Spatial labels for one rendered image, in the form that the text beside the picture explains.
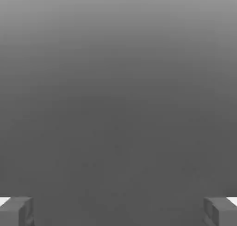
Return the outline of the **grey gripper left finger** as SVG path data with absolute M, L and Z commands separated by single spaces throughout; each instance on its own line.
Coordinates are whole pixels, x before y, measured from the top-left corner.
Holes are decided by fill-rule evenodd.
M 0 197 L 0 226 L 35 226 L 34 199 Z

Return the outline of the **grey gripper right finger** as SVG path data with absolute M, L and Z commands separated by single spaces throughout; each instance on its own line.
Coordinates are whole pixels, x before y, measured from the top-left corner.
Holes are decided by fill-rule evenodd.
M 237 226 L 237 197 L 205 197 L 206 226 Z

